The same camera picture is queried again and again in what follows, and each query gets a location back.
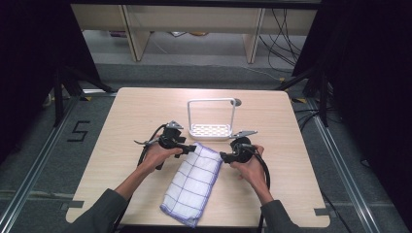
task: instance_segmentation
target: forearm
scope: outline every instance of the forearm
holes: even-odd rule
[[[125,200],[128,200],[139,187],[142,181],[151,173],[151,169],[144,164],[139,165],[133,173],[131,173],[126,180],[124,180],[116,189],[119,195]]]
[[[291,218],[279,200],[268,202],[261,206],[260,209],[266,219],[266,224],[270,232],[301,232],[299,226],[291,221]]]
[[[255,190],[261,205],[273,201],[272,194],[270,193],[266,183],[253,183],[252,188]]]

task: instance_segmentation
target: hand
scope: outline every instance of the hand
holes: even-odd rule
[[[263,156],[264,147],[259,145],[254,146],[257,148],[260,156]],[[269,188],[266,185],[263,168],[257,158],[252,156],[246,163],[232,162],[230,163],[230,167],[239,170],[240,180],[245,179],[252,186],[262,205],[273,201],[272,194],[270,194]]]
[[[115,192],[128,200],[142,181],[172,154],[182,153],[182,149],[164,149],[158,143],[152,144],[146,151],[145,160],[124,180]]]
[[[154,143],[149,146],[146,151],[145,160],[141,165],[147,166],[150,172],[155,170],[155,167],[162,164],[166,158],[170,157],[172,154],[182,153],[182,149],[164,149],[158,143]]]
[[[264,147],[259,145],[254,146],[257,148],[260,156],[262,156]],[[230,167],[239,170],[239,179],[245,179],[251,186],[255,186],[257,183],[265,183],[263,168],[254,156],[246,163],[232,162],[230,163]]]

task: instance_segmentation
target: tape mark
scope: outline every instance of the tape mark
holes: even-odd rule
[[[72,133],[78,133],[78,134],[82,134],[82,138],[81,139],[68,139],[67,142],[69,143],[79,143],[85,140],[85,137],[88,133],[88,131],[84,131],[84,130],[77,130],[77,128],[79,127],[79,125],[81,123],[90,123],[90,120],[78,120],[75,128],[73,129]]]

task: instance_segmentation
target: checkered towel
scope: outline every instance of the checkered towel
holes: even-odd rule
[[[187,155],[160,205],[167,215],[192,228],[203,214],[223,162],[218,152],[195,145],[196,150]]]

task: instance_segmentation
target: floor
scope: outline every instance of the floor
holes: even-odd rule
[[[278,42],[285,50],[277,49],[277,51],[286,57],[287,60],[269,53],[268,48],[264,45],[263,41],[270,47],[272,45],[272,39],[276,36],[270,38],[268,35],[263,35],[262,41],[258,43],[255,62],[253,64],[248,64],[243,50],[241,35],[211,33],[205,36],[193,36],[189,33],[185,33],[179,37],[175,37],[170,32],[154,32],[151,35],[143,59],[137,63],[132,60],[130,49],[125,38],[112,37],[107,31],[85,31],[84,35],[96,64],[137,66],[168,65],[202,68],[235,67],[245,69],[245,71],[261,73],[263,76],[279,81],[282,77],[274,76],[273,74],[266,72],[266,70],[274,68],[280,70],[282,73],[285,70],[292,69],[293,64],[295,63],[290,52],[290,43],[287,43],[283,38],[279,38]],[[306,38],[303,36],[291,37],[293,45],[300,49],[302,48],[305,39]],[[293,50],[295,53],[299,53],[299,50],[294,47]],[[284,72],[283,74],[285,75],[286,80],[291,76],[288,72]],[[291,88],[291,96],[296,101],[293,103],[293,108],[295,110],[307,109],[306,104],[298,104],[300,97],[302,97],[298,87]],[[99,99],[98,101],[107,101],[110,103],[113,100]],[[78,109],[77,111],[86,115],[81,109]],[[96,110],[96,112],[98,111],[105,112],[109,111],[109,109]],[[332,224],[329,229],[306,229],[306,232],[348,232],[342,224],[344,221],[340,220],[339,216],[345,217],[349,228],[354,230],[353,232],[408,232],[391,201],[388,200],[385,191],[379,186],[379,182],[373,176],[373,173],[360,164],[360,152],[357,150],[354,143],[351,140],[348,140],[348,132],[339,122],[339,115],[332,112],[328,116],[330,122],[335,122],[330,124],[328,129],[330,132],[327,132],[326,134],[319,133],[319,135],[312,135],[313,132],[324,130],[321,123],[312,121],[305,126],[304,130],[302,130],[302,135],[310,153],[310,158],[320,187],[323,192],[327,193],[328,199],[331,200],[330,203],[326,200],[326,205],[330,209]],[[95,117],[96,121],[99,121],[101,124],[104,122],[103,116],[96,115],[93,117]],[[296,112],[296,120],[304,119],[304,117],[305,112]],[[48,136],[53,133],[51,131],[51,125],[52,108],[45,108],[45,111],[39,116],[38,124],[34,125],[31,131],[27,133],[24,140],[30,141],[33,135],[36,135],[36,137],[38,137],[37,140],[45,142],[48,139]],[[98,136],[98,132],[90,134],[95,135],[95,137]],[[324,147],[320,149],[318,144],[313,143],[314,141],[322,142],[324,140],[322,135],[330,135],[332,140],[339,145],[339,153],[342,153],[343,157],[346,159],[344,160],[349,167],[349,174],[345,174],[345,172],[347,172],[346,170],[339,170],[336,166],[336,163],[339,162],[337,161],[339,160],[339,153],[333,157],[333,155],[330,155],[330,148]],[[13,198],[16,190],[19,189],[19,185],[27,179],[27,172],[30,172],[32,165],[37,162],[37,154],[44,149],[43,145],[39,143],[28,145],[30,146],[23,147],[19,152],[28,154],[24,159],[18,156],[12,156],[9,161],[1,166],[0,184],[2,191],[0,193],[0,210],[6,210],[6,208],[9,207],[8,203]],[[88,145],[86,143],[82,144],[82,147],[85,147],[85,150],[89,151],[92,151],[92,146],[93,145]],[[51,158],[51,161],[48,162],[49,167],[51,167],[51,164],[55,160],[58,161],[58,156]],[[71,162],[86,164],[86,158]],[[47,188],[42,188],[41,182],[37,182],[37,184],[34,185],[35,189],[44,191],[37,193],[31,192],[30,198],[32,200],[38,198],[36,199],[38,201],[28,202],[23,207],[21,210],[21,217],[15,219],[16,225],[11,227],[12,232],[27,232],[28,226],[30,226],[29,229],[33,229],[32,232],[51,232],[55,229],[59,229],[61,224],[63,224],[61,223],[62,220],[60,218],[55,222],[52,222],[51,219],[53,218],[51,216],[44,215],[36,216],[37,223],[28,222],[30,221],[30,215],[33,215],[33,213],[38,213],[39,210],[44,210],[45,208],[53,209],[56,205],[60,205],[56,215],[64,216],[66,207],[61,205],[59,201],[70,200],[73,196],[73,190],[75,190],[76,187],[64,186],[64,182],[71,178],[70,176],[67,176],[67,174],[70,174],[70,171],[63,171],[63,169],[64,168],[61,168],[60,173],[58,174],[59,177],[56,178],[62,183],[62,190],[60,193],[53,194],[57,195],[59,199],[48,200],[49,202],[56,202],[57,204],[53,203],[53,205],[46,205],[45,197],[50,197],[50,194],[48,193]],[[41,175],[38,175],[39,179],[41,180],[45,177],[55,176],[55,174],[49,174],[48,171],[48,167],[46,167],[45,171],[43,171],[43,173],[41,172]],[[349,178],[349,180],[354,178],[358,190],[351,191],[350,184],[349,186],[342,184],[344,178]],[[372,220],[377,221],[376,225],[380,228],[380,231],[374,231],[373,226],[371,227],[372,230],[368,229],[368,223],[362,222],[364,218],[357,216],[357,213],[359,215],[362,213],[362,210],[356,210],[356,205],[351,200],[353,200],[353,195],[356,196],[358,194],[361,195],[361,200],[365,200],[366,207],[373,213]]]

